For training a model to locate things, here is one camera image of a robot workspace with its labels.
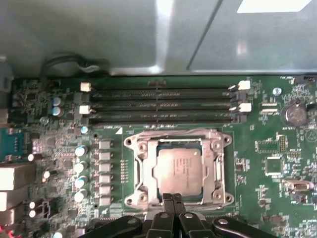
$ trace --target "blue capacitor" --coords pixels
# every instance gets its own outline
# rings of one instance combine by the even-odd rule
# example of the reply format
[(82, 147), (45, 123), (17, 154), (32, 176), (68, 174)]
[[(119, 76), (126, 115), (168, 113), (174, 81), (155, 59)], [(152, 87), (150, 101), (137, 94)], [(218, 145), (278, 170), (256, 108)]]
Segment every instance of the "blue capacitor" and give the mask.
[(87, 151), (88, 151), (87, 146), (81, 145), (81, 146), (78, 146), (78, 147), (75, 149), (75, 155), (76, 155), (77, 157), (81, 157), (81, 156), (83, 156), (84, 154), (86, 154)]
[(80, 128), (80, 132), (82, 133), (82, 134), (86, 134), (87, 132), (88, 132), (88, 127), (87, 126), (82, 126), (81, 128)]
[(53, 98), (53, 106), (62, 106), (62, 99), (60, 97), (54, 97)]
[(53, 116), (60, 117), (63, 114), (64, 114), (64, 110), (61, 109), (60, 107), (53, 107), (52, 108), (52, 115)]

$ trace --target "electrolytic capacitor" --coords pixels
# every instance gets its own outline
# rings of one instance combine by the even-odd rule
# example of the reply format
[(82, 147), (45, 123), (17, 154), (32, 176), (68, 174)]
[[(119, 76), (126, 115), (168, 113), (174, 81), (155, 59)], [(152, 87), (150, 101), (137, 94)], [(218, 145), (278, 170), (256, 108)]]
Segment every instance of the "electrolytic capacitor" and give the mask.
[(57, 171), (56, 170), (45, 171), (43, 173), (43, 178), (48, 179), (48, 178), (50, 178), (52, 176), (55, 176), (55, 175), (57, 175)]
[(80, 174), (81, 172), (83, 172), (85, 169), (88, 168), (88, 163), (86, 161), (81, 161), (79, 163), (77, 163), (75, 166), (74, 166), (74, 171), (77, 173), (77, 174)]
[(88, 181), (88, 178), (84, 175), (80, 176), (78, 179), (75, 180), (75, 187), (82, 188)]
[(50, 119), (48, 118), (48, 117), (41, 117), (40, 118), (40, 123), (42, 124), (42, 125), (46, 125), (46, 124), (48, 124), (50, 122)]
[(34, 208), (36, 208), (36, 207), (39, 207), (39, 206), (42, 205), (43, 201), (44, 201), (44, 199), (40, 198), (40, 199), (38, 199), (38, 200), (36, 200), (36, 201), (30, 202), (29, 207), (30, 207), (31, 209), (34, 209)]
[(66, 229), (60, 228), (54, 233), (53, 238), (65, 238), (65, 236), (66, 236)]
[(78, 157), (81, 157), (83, 155), (85, 155), (88, 151), (88, 148), (86, 145), (81, 145), (81, 146), (78, 146), (76, 149), (75, 149), (75, 155), (78, 156)]
[(56, 117), (60, 117), (64, 114), (64, 109), (61, 109), (60, 107), (53, 107), (52, 108), (52, 115)]
[(31, 218), (36, 217), (36, 216), (40, 215), (42, 212), (43, 212), (43, 208), (37, 207), (34, 210), (31, 210), (29, 212), (29, 217), (31, 217)]
[(29, 154), (28, 161), (32, 162), (34, 160), (41, 160), (43, 159), (42, 154)]
[(79, 190), (79, 192), (75, 193), (74, 200), (75, 202), (81, 202), (88, 195), (88, 191), (85, 189)]
[(63, 106), (63, 100), (60, 97), (54, 97), (53, 98), (53, 106), (57, 107), (57, 106)]
[(89, 131), (89, 129), (88, 129), (88, 127), (85, 126), (85, 125), (80, 128), (80, 132), (81, 132), (82, 134), (87, 134), (88, 131)]

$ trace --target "motherboard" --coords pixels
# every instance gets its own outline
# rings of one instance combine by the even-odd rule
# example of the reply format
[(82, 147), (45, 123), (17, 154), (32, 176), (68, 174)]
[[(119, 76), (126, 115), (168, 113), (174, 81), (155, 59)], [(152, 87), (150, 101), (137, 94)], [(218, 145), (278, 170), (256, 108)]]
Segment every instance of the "motherboard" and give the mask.
[(303, 75), (15, 79), (0, 233), (76, 238), (181, 193), (207, 219), (315, 238), (316, 95)]

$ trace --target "cpu socket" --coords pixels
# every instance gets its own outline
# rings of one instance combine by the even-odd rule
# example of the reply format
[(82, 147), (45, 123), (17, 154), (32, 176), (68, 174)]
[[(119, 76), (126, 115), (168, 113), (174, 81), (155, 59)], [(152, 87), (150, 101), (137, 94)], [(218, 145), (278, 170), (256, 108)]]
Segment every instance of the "cpu socket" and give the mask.
[(134, 151), (134, 193), (126, 206), (150, 210), (163, 193), (181, 193), (187, 206), (219, 209), (234, 201), (225, 191), (224, 147), (232, 137), (216, 129), (145, 131), (124, 140)]

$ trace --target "green circuit board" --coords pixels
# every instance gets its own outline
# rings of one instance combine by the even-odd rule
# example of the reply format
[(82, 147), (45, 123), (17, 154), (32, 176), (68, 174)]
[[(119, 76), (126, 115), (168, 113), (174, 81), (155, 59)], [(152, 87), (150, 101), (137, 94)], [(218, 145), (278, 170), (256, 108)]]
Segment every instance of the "green circuit board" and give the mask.
[[(101, 88), (146, 89), (163, 85), (177, 88), (216, 87), (235, 85), (249, 80), (245, 100), (252, 104), (247, 119), (240, 123), (202, 121), (198, 123), (96, 123), (89, 124), (87, 133), (81, 132), (78, 113), (83, 104), (81, 82), (90, 82), (96, 90)], [(281, 92), (274, 95), (274, 88)], [(133, 151), (123, 145), (128, 136), (142, 131), (189, 130), (215, 128), (232, 136), (232, 143), (224, 149), (226, 191), (235, 201), (213, 211), (197, 210), (206, 217), (219, 215), (239, 216), (249, 224), (279, 237), (317, 237), (317, 191), (290, 192), (285, 179), (297, 179), (317, 184), (317, 111), (316, 83), (300, 82), (292, 76), (164, 76), (164, 77), (115, 77), (99, 79), (54, 80), (50, 90), (42, 91), (37, 79), (16, 79), (13, 82), (13, 107), (9, 120), (27, 136), (39, 135), (37, 153), (45, 159), (37, 161), (37, 183), (31, 187), (30, 200), (38, 197), (61, 197), (59, 213), (49, 220), (51, 235), (67, 224), (73, 228), (84, 227), (93, 218), (112, 219), (129, 214), (143, 217), (143, 211), (124, 204), (126, 196), (134, 190)], [(63, 103), (62, 115), (52, 116), (52, 98)], [(305, 108), (294, 115), (290, 107)], [(99, 204), (99, 185), (96, 180), (95, 161), (100, 141), (111, 141), (106, 151), (111, 153), (111, 204)], [(74, 155), (78, 146), (85, 145), (88, 152), (80, 158)], [(89, 192), (82, 202), (74, 201), (74, 181), (79, 177), (74, 165), (86, 161), (90, 166), (80, 175), (89, 177), (85, 189)], [(42, 182), (42, 172), (58, 171), (57, 176)], [(32, 229), (41, 217), (28, 218), (27, 227)]]

